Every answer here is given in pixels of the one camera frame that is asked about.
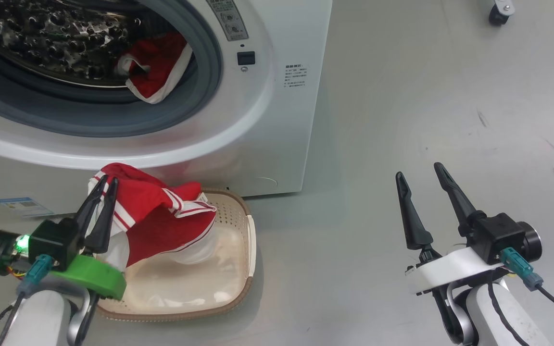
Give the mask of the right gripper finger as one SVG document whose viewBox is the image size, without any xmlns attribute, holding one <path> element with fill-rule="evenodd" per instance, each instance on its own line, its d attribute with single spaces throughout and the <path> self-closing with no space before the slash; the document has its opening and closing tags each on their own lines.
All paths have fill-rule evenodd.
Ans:
<svg viewBox="0 0 554 346">
<path fill-rule="evenodd" d="M 397 172 L 395 180 L 407 249 L 423 250 L 431 248 L 433 237 L 431 233 L 425 229 L 424 224 L 418 216 L 417 210 L 412 202 L 412 192 L 406 177 L 402 172 Z"/>
<path fill-rule="evenodd" d="M 476 212 L 476 208 L 471 204 L 468 197 L 466 197 L 442 163 L 436 162 L 434 169 L 442 189 L 448 193 L 453 210 L 459 221 L 458 230 L 460 236 L 470 236 L 471 226 L 468 218 Z"/>
</svg>

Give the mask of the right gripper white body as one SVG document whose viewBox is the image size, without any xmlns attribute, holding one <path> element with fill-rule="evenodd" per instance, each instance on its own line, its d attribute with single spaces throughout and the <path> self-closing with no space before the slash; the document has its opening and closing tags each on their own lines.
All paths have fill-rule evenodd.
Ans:
<svg viewBox="0 0 554 346">
<path fill-rule="evenodd" d="M 471 247 L 454 250 L 448 255 L 406 271 L 407 287 L 412 294 L 422 293 L 464 280 L 501 267 L 503 263 L 489 265 Z"/>
</svg>

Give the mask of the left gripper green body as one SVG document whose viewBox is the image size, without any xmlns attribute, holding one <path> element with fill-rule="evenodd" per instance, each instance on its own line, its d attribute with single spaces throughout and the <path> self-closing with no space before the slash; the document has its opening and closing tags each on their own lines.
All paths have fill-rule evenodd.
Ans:
<svg viewBox="0 0 554 346">
<path fill-rule="evenodd" d="M 126 290 L 122 272 L 109 263 L 91 256 L 78 255 L 63 272 L 52 270 L 51 274 L 80 287 L 94 291 L 99 296 L 120 301 Z"/>
</svg>

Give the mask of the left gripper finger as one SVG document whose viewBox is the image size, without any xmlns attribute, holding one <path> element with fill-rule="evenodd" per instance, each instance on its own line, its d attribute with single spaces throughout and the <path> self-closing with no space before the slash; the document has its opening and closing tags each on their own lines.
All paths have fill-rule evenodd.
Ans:
<svg viewBox="0 0 554 346">
<path fill-rule="evenodd" d="M 117 178 L 112 178 L 110 182 L 108 178 L 101 178 L 88 196 L 90 212 L 97 211 L 100 202 L 103 206 L 97 213 L 94 228 L 84 237 L 86 253 L 103 254 L 109 248 L 118 186 Z"/>
<path fill-rule="evenodd" d="M 109 197 L 105 193 L 109 177 L 101 176 L 75 215 L 84 241 L 105 241 L 109 237 Z"/>
</svg>

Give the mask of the red white-striped jersey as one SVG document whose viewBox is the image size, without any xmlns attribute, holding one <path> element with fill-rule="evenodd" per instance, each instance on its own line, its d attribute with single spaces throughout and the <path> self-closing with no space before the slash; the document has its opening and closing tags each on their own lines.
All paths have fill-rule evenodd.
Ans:
<svg viewBox="0 0 554 346">
<path fill-rule="evenodd" d="M 99 259 L 124 271 L 161 254 L 184 265 L 213 255 L 217 210 L 200 183 L 171 187 L 135 167 L 112 163 L 89 180 L 88 188 L 104 175 L 118 184 L 108 250 Z"/>
</svg>

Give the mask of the red garment with white trim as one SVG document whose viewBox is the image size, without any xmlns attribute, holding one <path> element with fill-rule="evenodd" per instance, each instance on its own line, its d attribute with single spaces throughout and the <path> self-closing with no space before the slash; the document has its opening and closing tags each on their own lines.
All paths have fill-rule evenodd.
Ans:
<svg viewBox="0 0 554 346">
<path fill-rule="evenodd" d="M 125 86 L 148 104 L 163 101 L 179 84 L 193 50 L 178 32 L 139 39 L 117 59 L 116 76 L 125 78 Z"/>
</svg>

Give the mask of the right gripper black motor cylinder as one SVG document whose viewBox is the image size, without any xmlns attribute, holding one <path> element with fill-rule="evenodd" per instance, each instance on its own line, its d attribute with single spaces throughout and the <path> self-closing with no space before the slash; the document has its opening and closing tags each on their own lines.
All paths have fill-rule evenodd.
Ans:
<svg viewBox="0 0 554 346">
<path fill-rule="evenodd" d="M 519 253 L 530 263 L 538 261 L 542 255 L 541 238 L 538 232 L 527 222 L 520 221 L 517 222 L 517 224 L 525 232 L 523 245 L 521 246 Z"/>
</svg>

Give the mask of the cream perforated laundry basket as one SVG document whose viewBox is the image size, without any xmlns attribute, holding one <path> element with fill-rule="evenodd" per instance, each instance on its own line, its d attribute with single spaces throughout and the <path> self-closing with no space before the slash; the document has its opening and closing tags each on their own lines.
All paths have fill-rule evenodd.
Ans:
<svg viewBox="0 0 554 346">
<path fill-rule="evenodd" d="M 167 254 L 139 261 L 126 269 L 122 300 L 99 301 L 99 314 L 119 321 L 181 321 L 226 313 L 244 300 L 256 267 L 254 219 L 232 191 L 205 188 L 204 193 L 217 208 L 211 256 L 191 265 Z"/>
</svg>

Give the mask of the white washing machine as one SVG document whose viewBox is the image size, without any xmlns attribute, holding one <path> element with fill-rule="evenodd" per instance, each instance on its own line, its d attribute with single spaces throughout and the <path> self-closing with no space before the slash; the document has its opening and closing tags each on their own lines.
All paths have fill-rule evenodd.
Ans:
<svg viewBox="0 0 554 346">
<path fill-rule="evenodd" d="M 69 136 L 4 121 L 0 198 L 29 197 L 72 214 L 103 166 L 125 163 L 168 185 L 198 181 L 241 196 L 300 191 L 333 0 L 234 0 L 249 34 L 228 41 L 206 0 L 193 0 L 217 37 L 222 76 L 206 107 L 162 131 Z M 238 66 L 237 52 L 256 64 Z M 286 65 L 308 66 L 306 85 L 284 88 Z"/>
</svg>

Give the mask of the steel washer drum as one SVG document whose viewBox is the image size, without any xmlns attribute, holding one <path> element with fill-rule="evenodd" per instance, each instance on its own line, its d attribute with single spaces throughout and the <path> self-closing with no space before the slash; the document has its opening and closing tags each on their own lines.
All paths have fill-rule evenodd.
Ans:
<svg viewBox="0 0 554 346">
<path fill-rule="evenodd" d="M 117 59 L 171 29 L 138 0 L 0 0 L 0 57 L 65 85 L 124 88 Z"/>
</svg>

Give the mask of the blue energy label sticker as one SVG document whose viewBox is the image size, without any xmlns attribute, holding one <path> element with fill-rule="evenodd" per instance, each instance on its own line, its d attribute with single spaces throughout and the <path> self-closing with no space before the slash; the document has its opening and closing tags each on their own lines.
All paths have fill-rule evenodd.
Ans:
<svg viewBox="0 0 554 346">
<path fill-rule="evenodd" d="M 55 215 L 53 211 L 29 197 L 0 198 L 0 205 L 23 218 Z"/>
</svg>

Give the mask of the grey trolley leg with caster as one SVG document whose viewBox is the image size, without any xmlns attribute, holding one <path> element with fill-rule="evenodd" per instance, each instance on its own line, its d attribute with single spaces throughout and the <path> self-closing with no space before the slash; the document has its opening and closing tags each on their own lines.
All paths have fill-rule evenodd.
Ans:
<svg viewBox="0 0 554 346">
<path fill-rule="evenodd" d="M 516 13 L 514 0 L 490 0 L 491 9 L 488 22 L 492 26 L 502 26 Z"/>
</svg>

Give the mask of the clear warning text sticker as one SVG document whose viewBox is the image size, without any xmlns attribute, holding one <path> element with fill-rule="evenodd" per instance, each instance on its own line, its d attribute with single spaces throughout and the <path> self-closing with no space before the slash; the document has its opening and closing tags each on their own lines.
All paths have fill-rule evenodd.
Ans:
<svg viewBox="0 0 554 346">
<path fill-rule="evenodd" d="M 305 64 L 286 65 L 283 72 L 283 87 L 303 87 L 306 85 L 308 66 Z"/>
</svg>

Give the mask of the grey rating plate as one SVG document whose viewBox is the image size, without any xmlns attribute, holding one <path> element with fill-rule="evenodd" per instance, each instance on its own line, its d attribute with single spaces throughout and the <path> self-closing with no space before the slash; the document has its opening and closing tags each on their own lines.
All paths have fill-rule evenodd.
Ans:
<svg viewBox="0 0 554 346">
<path fill-rule="evenodd" d="M 228 41 L 249 38 L 248 31 L 234 0 L 206 0 L 219 21 Z"/>
</svg>

